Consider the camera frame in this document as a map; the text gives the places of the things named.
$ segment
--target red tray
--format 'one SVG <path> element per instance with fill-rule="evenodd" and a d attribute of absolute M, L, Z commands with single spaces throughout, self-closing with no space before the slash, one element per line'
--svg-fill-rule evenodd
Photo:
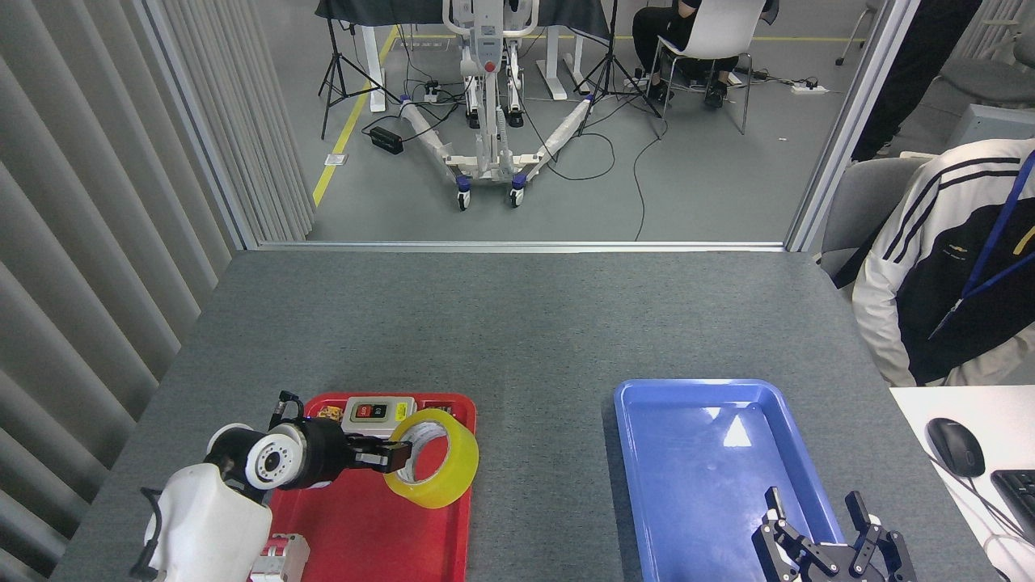
<path fill-rule="evenodd" d="M 417 409 L 450 407 L 472 433 L 475 408 L 456 394 L 332 392 L 305 405 L 315 416 L 325 405 L 345 407 L 350 397 L 410 397 Z M 437 467 L 445 439 L 420 454 L 418 478 L 425 463 Z M 395 495 L 384 475 L 348 470 L 323 489 L 274 491 L 272 533 L 301 533 L 309 545 L 302 582 L 463 582 L 467 571 L 471 490 L 440 510 L 426 510 Z"/>

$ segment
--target black pants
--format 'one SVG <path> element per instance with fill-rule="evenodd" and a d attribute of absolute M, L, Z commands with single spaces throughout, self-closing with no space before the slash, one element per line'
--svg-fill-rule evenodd
<path fill-rule="evenodd" d="M 655 64 L 651 70 L 651 63 L 654 62 L 654 51 L 657 50 L 657 37 L 661 36 L 676 47 L 685 47 L 686 40 L 690 37 L 690 29 L 693 28 L 693 17 L 683 19 L 679 12 L 669 7 L 646 7 L 637 10 L 632 17 L 632 46 L 635 47 L 637 56 L 644 65 L 644 70 L 657 72 L 661 68 L 660 63 Z M 715 70 L 733 70 L 737 66 L 740 57 L 730 57 L 715 61 Z M 711 69 L 712 61 L 699 61 L 697 59 L 680 60 L 679 69 L 690 79 L 704 79 Z"/>
<path fill-rule="evenodd" d="M 871 159 L 894 137 L 903 121 L 920 105 L 980 6 L 981 0 L 921 0 L 852 159 Z"/>

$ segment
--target power strip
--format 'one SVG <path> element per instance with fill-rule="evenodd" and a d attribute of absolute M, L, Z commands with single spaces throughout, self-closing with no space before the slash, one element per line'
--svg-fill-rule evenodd
<path fill-rule="evenodd" d="M 804 84 L 794 84 L 791 86 L 791 92 L 795 95 L 822 95 L 823 93 L 829 93 L 830 90 L 823 85 L 817 85 L 809 89 Z"/>

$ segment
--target tape roll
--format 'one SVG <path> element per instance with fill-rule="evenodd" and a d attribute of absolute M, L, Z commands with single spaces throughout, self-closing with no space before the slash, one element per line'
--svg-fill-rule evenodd
<path fill-rule="evenodd" d="M 448 441 L 445 459 L 431 476 L 417 481 L 414 468 L 420 452 L 432 440 L 443 436 Z M 391 440 L 413 443 L 406 466 L 385 475 L 388 489 L 395 494 L 421 507 L 437 510 L 460 499 L 471 487 L 478 470 L 478 443 L 471 431 L 448 412 L 437 408 L 419 410 L 395 427 Z"/>

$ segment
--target curtain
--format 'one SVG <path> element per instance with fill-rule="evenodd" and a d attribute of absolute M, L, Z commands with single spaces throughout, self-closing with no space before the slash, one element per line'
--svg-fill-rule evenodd
<path fill-rule="evenodd" d="M 984 21 L 1009 21 L 1029 11 L 1030 0 L 984 0 L 952 53 L 953 58 L 992 58 L 993 49 L 1008 38 L 1005 26 L 988 26 Z"/>
<path fill-rule="evenodd" d="M 50 575 L 235 249 L 312 226 L 253 9 L 3 3 L 0 580 Z"/>
<path fill-rule="evenodd" d="M 147 0 L 158 41 L 181 62 L 188 96 L 229 163 L 234 207 L 264 241 L 303 240 L 316 205 L 301 178 L 280 87 L 247 0 Z"/>

